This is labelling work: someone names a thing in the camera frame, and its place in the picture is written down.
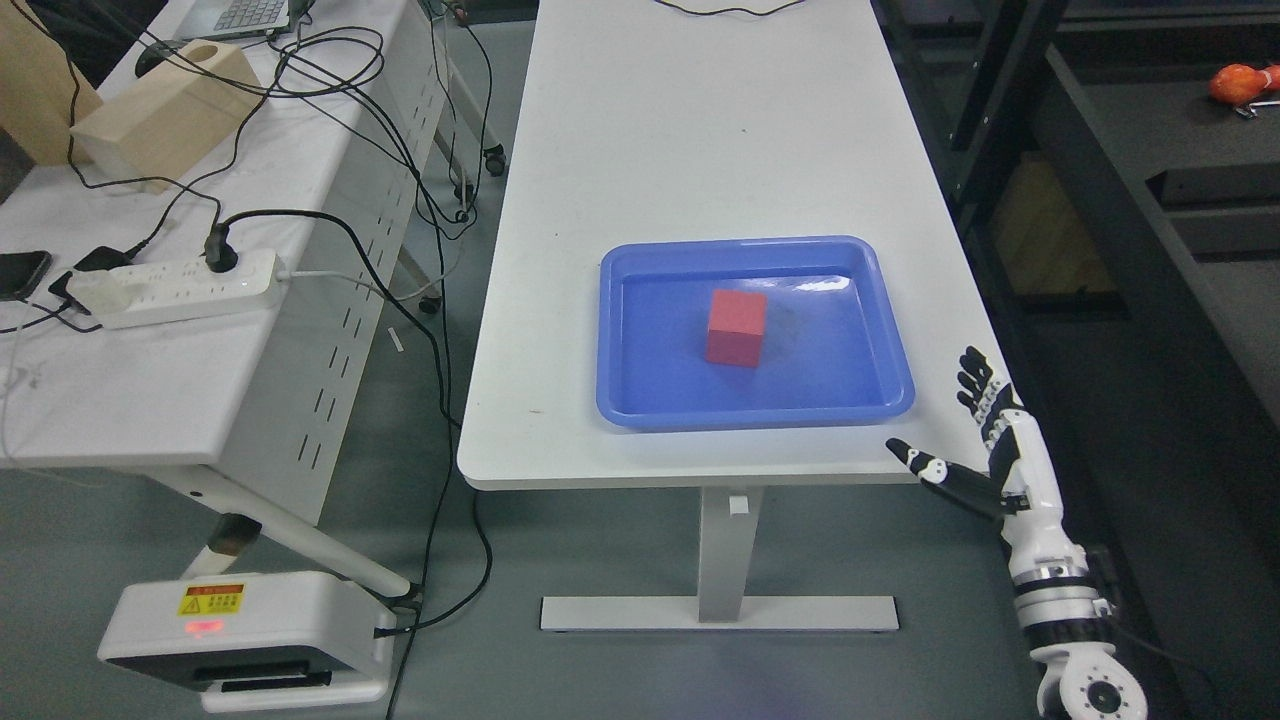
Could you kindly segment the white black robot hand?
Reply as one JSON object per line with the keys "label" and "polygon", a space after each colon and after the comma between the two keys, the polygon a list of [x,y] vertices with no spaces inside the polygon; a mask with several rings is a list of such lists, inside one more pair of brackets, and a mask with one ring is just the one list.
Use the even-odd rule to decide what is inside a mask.
{"label": "white black robot hand", "polygon": [[1062,528],[1062,497],[1041,424],[982,351],[969,346],[957,361],[957,401],[977,425],[987,470],[936,457],[900,438],[887,439],[887,450],[928,491],[1001,521],[1015,583],[1087,577],[1085,551]]}

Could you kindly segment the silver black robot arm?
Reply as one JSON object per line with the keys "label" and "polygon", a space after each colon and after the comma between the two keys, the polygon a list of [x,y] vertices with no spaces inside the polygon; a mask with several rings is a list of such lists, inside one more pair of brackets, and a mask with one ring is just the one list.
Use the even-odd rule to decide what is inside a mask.
{"label": "silver black robot arm", "polygon": [[1014,606],[1033,661],[1043,666],[1039,719],[1147,719],[1137,678],[1116,659],[1110,602],[1091,570],[1051,564],[1012,577]]}

